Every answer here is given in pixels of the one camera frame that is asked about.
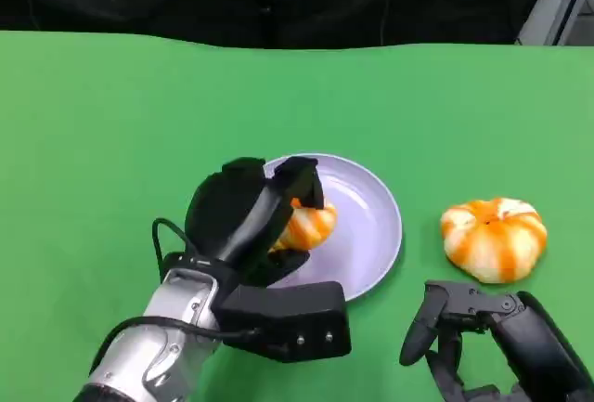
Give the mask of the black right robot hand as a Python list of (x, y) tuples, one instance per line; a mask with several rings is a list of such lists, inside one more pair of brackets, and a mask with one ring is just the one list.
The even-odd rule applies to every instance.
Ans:
[[(458, 375), (465, 332), (490, 332), (517, 383), (466, 388)], [(399, 362), (426, 360), (445, 401), (590, 401), (593, 379), (544, 306), (530, 292), (489, 294), (470, 283), (428, 280)]]

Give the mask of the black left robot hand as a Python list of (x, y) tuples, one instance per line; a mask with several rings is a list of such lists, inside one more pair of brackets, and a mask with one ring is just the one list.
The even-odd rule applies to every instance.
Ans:
[(307, 247), (274, 244), (288, 228), (296, 199), (307, 210), (323, 208), (317, 160), (292, 156), (265, 175), (265, 160), (237, 158), (197, 187), (185, 233), (198, 254), (229, 266), (250, 286), (267, 287), (302, 267)]

